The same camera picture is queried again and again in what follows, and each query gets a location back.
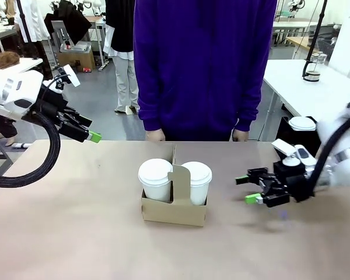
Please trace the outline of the person's right hand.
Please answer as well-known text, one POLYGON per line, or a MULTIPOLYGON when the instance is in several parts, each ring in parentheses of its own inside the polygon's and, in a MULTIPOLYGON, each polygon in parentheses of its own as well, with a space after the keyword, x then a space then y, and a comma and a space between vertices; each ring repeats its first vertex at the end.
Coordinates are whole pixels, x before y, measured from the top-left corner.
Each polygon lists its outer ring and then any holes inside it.
POLYGON ((165 141, 166 137, 162 129, 157 129, 155 131, 146 131, 146 139, 148 141, 160 142, 160 141, 165 141))

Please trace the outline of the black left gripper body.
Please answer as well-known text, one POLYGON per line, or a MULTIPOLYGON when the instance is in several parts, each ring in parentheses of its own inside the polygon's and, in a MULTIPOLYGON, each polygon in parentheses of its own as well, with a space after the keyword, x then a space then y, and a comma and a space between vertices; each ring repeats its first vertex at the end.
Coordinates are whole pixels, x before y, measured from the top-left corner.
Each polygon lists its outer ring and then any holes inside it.
POLYGON ((76 110, 60 93, 40 93, 31 108, 31 121, 47 133, 75 133, 76 110))

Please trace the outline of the person's left hand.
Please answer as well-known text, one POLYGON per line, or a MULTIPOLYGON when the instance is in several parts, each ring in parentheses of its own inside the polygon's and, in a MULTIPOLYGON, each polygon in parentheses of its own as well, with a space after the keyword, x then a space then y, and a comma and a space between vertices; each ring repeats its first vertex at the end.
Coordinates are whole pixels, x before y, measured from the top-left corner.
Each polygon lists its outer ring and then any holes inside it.
POLYGON ((232 140, 233 142, 247 142, 249 140, 249 132, 234 129, 232 133, 232 140))

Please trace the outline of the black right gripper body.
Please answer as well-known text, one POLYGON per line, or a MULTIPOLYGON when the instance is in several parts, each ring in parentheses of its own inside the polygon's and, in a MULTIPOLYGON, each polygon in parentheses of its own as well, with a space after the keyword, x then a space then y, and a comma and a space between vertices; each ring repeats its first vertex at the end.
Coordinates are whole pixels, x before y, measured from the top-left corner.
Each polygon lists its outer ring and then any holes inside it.
POLYGON ((264 177, 264 204, 267 207, 287 204, 292 198, 302 202, 314 196, 305 176, 304 164, 285 166, 274 163, 273 171, 264 177))

